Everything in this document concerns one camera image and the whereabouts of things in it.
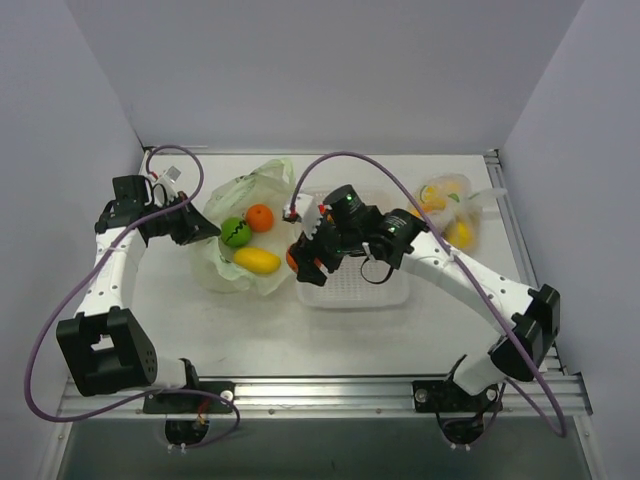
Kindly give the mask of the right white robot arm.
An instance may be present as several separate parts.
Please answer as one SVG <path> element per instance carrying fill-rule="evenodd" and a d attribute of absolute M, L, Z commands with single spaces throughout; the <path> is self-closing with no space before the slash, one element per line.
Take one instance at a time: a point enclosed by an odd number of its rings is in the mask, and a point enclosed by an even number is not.
<path fill-rule="evenodd" d="M 297 194 L 283 219 L 302 232 L 288 253 L 300 283 L 318 287 L 346 257 L 363 257 L 428 281 L 479 314 L 498 333 L 483 355 L 466 356 L 443 385 L 446 402 L 465 409 L 489 386 L 534 380 L 560 329 L 560 294 L 512 281 L 440 242 L 424 220 L 403 209 L 381 212 L 343 185 L 323 201 Z"/>

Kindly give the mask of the orange fake orange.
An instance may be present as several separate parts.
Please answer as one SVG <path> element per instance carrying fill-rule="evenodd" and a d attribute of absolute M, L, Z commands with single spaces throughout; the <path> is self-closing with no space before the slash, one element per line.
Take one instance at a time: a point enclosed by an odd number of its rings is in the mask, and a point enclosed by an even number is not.
<path fill-rule="evenodd" d="M 289 247 L 286 251 L 286 262 L 294 273 L 298 272 L 298 264 L 292 255 L 292 247 Z"/>
<path fill-rule="evenodd" d="M 266 233 L 274 226 L 272 210 L 265 204 L 254 204 L 245 214 L 245 220 L 253 232 Z"/>

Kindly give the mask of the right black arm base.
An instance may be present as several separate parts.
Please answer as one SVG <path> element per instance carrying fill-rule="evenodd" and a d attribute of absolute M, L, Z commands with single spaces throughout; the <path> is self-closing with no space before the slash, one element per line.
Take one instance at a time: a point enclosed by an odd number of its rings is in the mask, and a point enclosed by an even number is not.
<path fill-rule="evenodd" d="M 467 394 L 449 380 L 415 380 L 411 386 L 414 409 L 418 413 L 479 414 L 502 410 L 497 384 L 477 395 Z"/>

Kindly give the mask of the yellow fake mango front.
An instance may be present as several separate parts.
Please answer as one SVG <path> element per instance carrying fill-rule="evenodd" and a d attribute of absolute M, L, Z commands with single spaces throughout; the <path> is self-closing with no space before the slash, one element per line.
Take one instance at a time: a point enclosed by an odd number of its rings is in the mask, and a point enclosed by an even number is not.
<path fill-rule="evenodd" d="M 281 260 L 277 255 L 257 247 L 238 249 L 233 255 L 233 262 L 258 275 L 273 274 L 281 266 Z"/>

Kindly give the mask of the green fake fruit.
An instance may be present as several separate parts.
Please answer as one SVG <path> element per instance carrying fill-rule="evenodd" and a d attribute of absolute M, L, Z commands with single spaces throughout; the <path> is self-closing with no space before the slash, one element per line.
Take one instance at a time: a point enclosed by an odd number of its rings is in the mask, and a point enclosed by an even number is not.
<path fill-rule="evenodd" d="M 221 241 L 228 247 L 240 248 L 252 239 L 252 230 L 242 217 L 229 217 L 221 224 Z"/>

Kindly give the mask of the green avocado print plastic bag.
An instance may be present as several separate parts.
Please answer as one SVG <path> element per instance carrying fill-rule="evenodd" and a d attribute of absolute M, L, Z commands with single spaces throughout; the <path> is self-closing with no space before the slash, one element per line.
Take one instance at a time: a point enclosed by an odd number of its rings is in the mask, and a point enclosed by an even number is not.
<path fill-rule="evenodd" d="M 254 273 L 233 261 L 234 248 L 212 237 L 188 248 L 191 273 L 201 287 L 219 293 L 252 291 L 266 296 L 292 275 L 285 254 L 299 229 L 282 220 L 282 209 L 295 185 L 292 162 L 276 158 L 210 192 L 202 213 L 217 226 L 231 217 L 244 217 L 254 205 L 269 207 L 274 215 L 273 227 L 264 233 L 254 233 L 248 245 L 277 256 L 281 266 L 273 273 Z"/>

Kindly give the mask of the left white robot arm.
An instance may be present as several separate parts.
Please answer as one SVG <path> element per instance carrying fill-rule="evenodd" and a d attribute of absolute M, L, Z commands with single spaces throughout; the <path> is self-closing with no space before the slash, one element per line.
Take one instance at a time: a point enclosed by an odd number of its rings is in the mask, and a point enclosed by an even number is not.
<path fill-rule="evenodd" d="M 180 246 L 219 235 L 176 187 L 171 167 L 160 174 L 127 175 L 112 181 L 114 197 L 94 226 L 99 272 L 89 281 L 73 318 L 56 327 L 56 339 L 85 397 L 124 390 L 167 389 L 180 411 L 202 399 L 193 364 L 161 357 L 131 310 L 136 276 L 150 239 L 168 236 Z"/>

